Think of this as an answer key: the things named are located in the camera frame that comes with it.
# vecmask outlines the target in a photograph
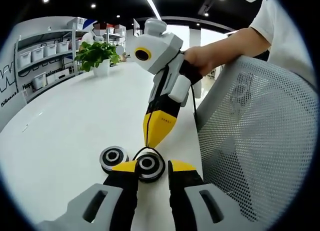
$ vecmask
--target hand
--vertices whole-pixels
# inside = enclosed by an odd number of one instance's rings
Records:
[[[184,59],[191,65],[198,67],[202,76],[209,74],[213,67],[213,62],[208,58],[204,47],[191,47],[184,52]]]

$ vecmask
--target white t-shirt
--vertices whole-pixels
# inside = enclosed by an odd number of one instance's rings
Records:
[[[101,42],[103,41],[102,36],[97,36],[93,34],[93,31],[90,30],[90,32],[87,32],[85,35],[82,36],[81,43],[87,42],[89,45],[92,45],[94,42]]]
[[[268,62],[296,73],[316,87],[314,68],[306,45],[278,0],[263,0],[250,27],[271,44]]]

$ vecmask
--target potted plant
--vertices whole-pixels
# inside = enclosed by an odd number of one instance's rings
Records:
[[[76,55],[76,61],[81,61],[80,70],[89,72],[93,70],[95,76],[108,75],[110,64],[119,62],[116,46],[106,42],[83,42]]]

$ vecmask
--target green leaves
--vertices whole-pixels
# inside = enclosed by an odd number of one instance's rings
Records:
[[[91,67],[98,68],[104,60],[108,59],[113,64],[119,62],[116,46],[106,42],[94,42],[92,45],[83,42],[81,50],[74,58],[74,60],[82,62],[80,69],[86,72],[89,72]]]

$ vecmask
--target yellow plastic part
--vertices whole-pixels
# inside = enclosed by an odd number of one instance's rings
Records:
[[[170,160],[172,163],[172,168],[174,172],[179,172],[179,171],[194,171],[196,170],[195,167],[193,167],[191,164],[182,162],[180,160]]]
[[[145,146],[148,146],[148,144],[147,144],[147,125],[148,125],[150,115],[151,115],[151,113],[147,113],[144,116],[144,120],[143,120],[143,134],[144,134],[144,145]]]
[[[134,173],[136,170],[137,160],[122,162],[118,165],[112,167],[112,171],[122,171],[122,172],[131,172]]]
[[[150,113],[146,114],[143,121],[144,141],[146,146],[156,148],[167,134],[170,133],[177,121],[177,118],[163,112],[162,110],[157,110],[152,112],[148,125],[149,117]]]
[[[136,55],[136,52],[139,51],[139,50],[144,51],[144,52],[146,52],[148,54],[148,59],[144,60],[144,61],[148,61],[149,59],[151,59],[151,52],[148,49],[146,49],[145,47],[137,47],[134,50],[134,55]]]

